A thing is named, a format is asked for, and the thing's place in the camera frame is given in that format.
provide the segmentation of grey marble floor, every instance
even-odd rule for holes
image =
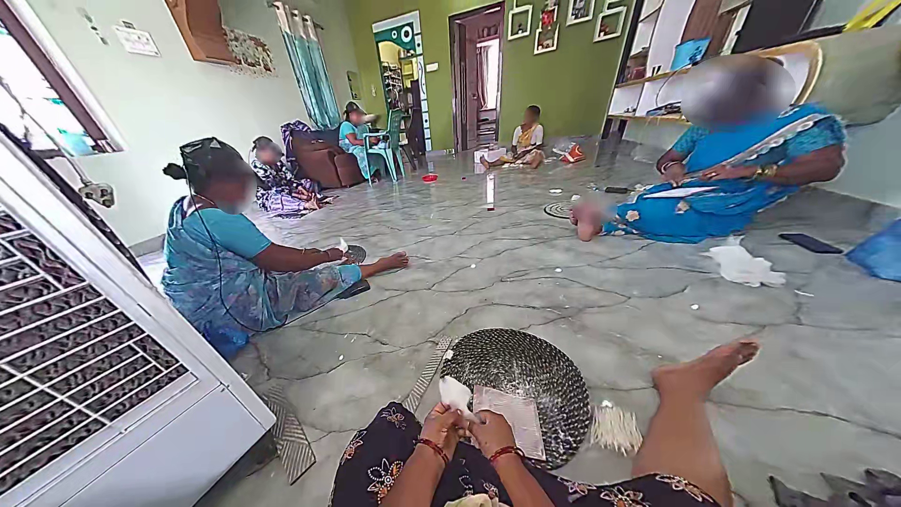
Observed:
[[[356,299],[257,336],[242,351],[233,364],[254,388],[287,384],[318,461],[294,486],[276,461],[236,484],[217,485],[200,504],[324,507],[353,432],[410,391],[441,336],[482,327],[549,340],[579,366],[593,402],[633,410],[642,428],[657,406],[651,368],[757,337],[758,359],[718,387],[708,405],[745,504],[772,504],[770,474],[823,493],[821,471],[901,472],[901,284],[778,238],[804,232],[849,247],[897,210],[818,189],[792,197],[762,213],[743,241],[786,272],[787,285],[745,287],[722,279],[700,255],[721,240],[582,243],[568,221],[542,212],[550,202],[590,193],[592,182],[655,181],[652,167],[628,152],[602,153],[599,168],[551,162],[537,171],[499,171],[495,211],[484,208],[485,176],[473,173],[466,155],[434,161],[433,184],[413,176],[397,185],[360,185],[303,219],[256,217],[284,244],[325,247],[343,237],[371,257],[404,250],[411,265],[372,279],[372,290]],[[553,188],[564,192],[553,196]],[[436,398],[433,385],[419,413]],[[560,472],[602,483],[628,477],[629,466],[611,451],[586,447]]]

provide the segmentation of cooler grille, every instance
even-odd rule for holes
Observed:
[[[0,208],[0,494],[184,374]]]

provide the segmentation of green plastic chair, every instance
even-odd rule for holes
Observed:
[[[406,178],[406,172],[404,171],[404,162],[401,159],[400,154],[400,121],[403,117],[403,113],[400,109],[393,109],[390,113],[388,113],[388,130],[385,132],[378,132],[374,134],[365,133],[363,134],[363,139],[366,141],[366,153],[373,153],[376,155],[380,155],[385,159],[388,170],[391,171],[391,180],[397,182],[397,169],[395,166],[395,157],[397,157],[397,163],[400,164],[400,173]],[[374,138],[378,139],[380,142],[385,143],[384,148],[376,146],[369,146],[369,139]],[[369,172],[370,179],[369,185],[372,186],[372,172]]]

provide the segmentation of air cooler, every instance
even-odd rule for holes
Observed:
[[[0,135],[0,505],[193,505],[275,418],[62,181]]]

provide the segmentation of green wall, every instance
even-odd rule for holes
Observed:
[[[453,147],[451,98],[451,44],[448,17],[466,12],[490,0],[348,0],[347,13],[361,80],[364,107],[370,113],[385,113],[385,99],[379,77],[378,54],[372,36],[372,24],[419,10],[423,29],[426,63],[438,62],[438,70],[426,74],[429,93],[429,119],[432,149]],[[512,8],[514,0],[506,2]],[[528,2],[519,0],[519,5]],[[604,0],[596,0],[595,15]],[[543,0],[534,0],[532,34],[513,41],[503,40],[501,79],[500,141],[509,142],[515,127],[522,122],[523,110],[530,104],[542,108],[542,124],[547,136],[599,134],[607,104],[613,93],[616,71],[625,41],[623,36],[610,41],[592,42],[595,20],[566,26],[569,0],[560,0],[561,27],[557,50],[532,54],[535,30]],[[629,5],[625,0],[619,5]],[[627,21],[631,16],[626,13]],[[373,97],[371,87],[375,87]]]

